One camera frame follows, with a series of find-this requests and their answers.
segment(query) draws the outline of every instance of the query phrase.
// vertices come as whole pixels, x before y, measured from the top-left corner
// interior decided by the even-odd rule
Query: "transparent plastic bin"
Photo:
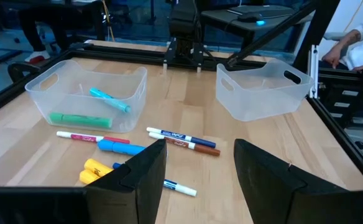
[[[139,120],[146,84],[144,67],[130,75],[115,75],[87,71],[73,60],[64,60],[31,80],[25,89],[51,125],[125,133]],[[91,88],[115,99],[94,97]]]
[[[216,98],[240,121],[296,111],[314,84],[311,77],[277,59],[236,72],[219,64],[216,75]]]

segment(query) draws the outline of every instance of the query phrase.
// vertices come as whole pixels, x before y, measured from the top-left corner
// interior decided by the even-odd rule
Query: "person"
[[[25,37],[34,49],[34,52],[25,59],[29,63],[37,63],[50,58],[38,35],[36,22],[43,22],[50,26],[61,50],[66,50],[70,46],[66,29],[87,29],[93,25],[93,18],[89,10],[56,6],[55,4],[20,10],[19,20]]]
[[[341,58],[342,49],[357,42],[360,42],[359,45],[348,51],[346,56]],[[324,55],[319,66],[353,71],[363,70],[363,23],[346,34]]]

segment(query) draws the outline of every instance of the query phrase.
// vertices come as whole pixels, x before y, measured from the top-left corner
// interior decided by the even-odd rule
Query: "wooden tabletop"
[[[0,109],[0,186],[82,186],[78,176],[87,159],[111,166],[130,158],[100,151],[94,143],[56,137],[56,131],[107,134],[148,146],[155,141],[145,130],[151,126],[214,141],[221,150],[221,155],[214,157],[168,145],[166,178],[196,189],[198,194],[190,197],[164,189],[157,223],[252,223],[235,171],[235,138],[346,189],[363,189],[363,175],[306,100],[294,113],[241,122],[216,100],[214,72],[197,74],[169,68],[164,74],[162,67],[153,65],[74,60],[97,72],[131,73],[140,66],[148,69],[146,105],[136,128],[116,134],[51,126],[23,93]]]

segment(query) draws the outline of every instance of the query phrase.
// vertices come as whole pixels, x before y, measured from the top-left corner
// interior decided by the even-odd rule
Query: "green marker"
[[[52,123],[70,124],[79,126],[90,126],[110,129],[113,125],[112,118],[98,118],[94,116],[84,116],[76,114],[51,113],[49,118]]]

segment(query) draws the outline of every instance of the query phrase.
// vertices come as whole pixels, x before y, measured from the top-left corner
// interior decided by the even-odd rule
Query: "shoe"
[[[30,57],[27,57],[25,59],[25,61],[28,62],[28,63],[31,63],[31,64],[35,64],[35,63],[41,62],[41,61],[49,59],[49,58],[50,58],[49,53],[46,50],[44,50],[44,51],[41,51],[41,52],[32,53],[30,55]]]

